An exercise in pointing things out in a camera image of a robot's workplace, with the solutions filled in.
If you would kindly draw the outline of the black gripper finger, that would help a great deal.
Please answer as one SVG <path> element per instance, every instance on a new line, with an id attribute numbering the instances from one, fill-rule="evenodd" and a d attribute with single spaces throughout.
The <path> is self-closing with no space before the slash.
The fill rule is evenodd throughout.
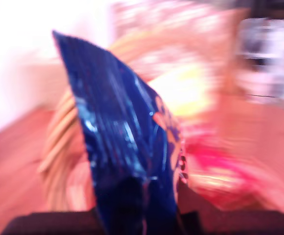
<path id="1" fill-rule="evenodd" d="M 78 213 L 80 235 L 105 235 L 105 229 L 96 209 Z"/>
<path id="2" fill-rule="evenodd" d="M 177 213 L 178 235 L 204 235 L 199 214 L 196 211 L 189 213 Z"/>

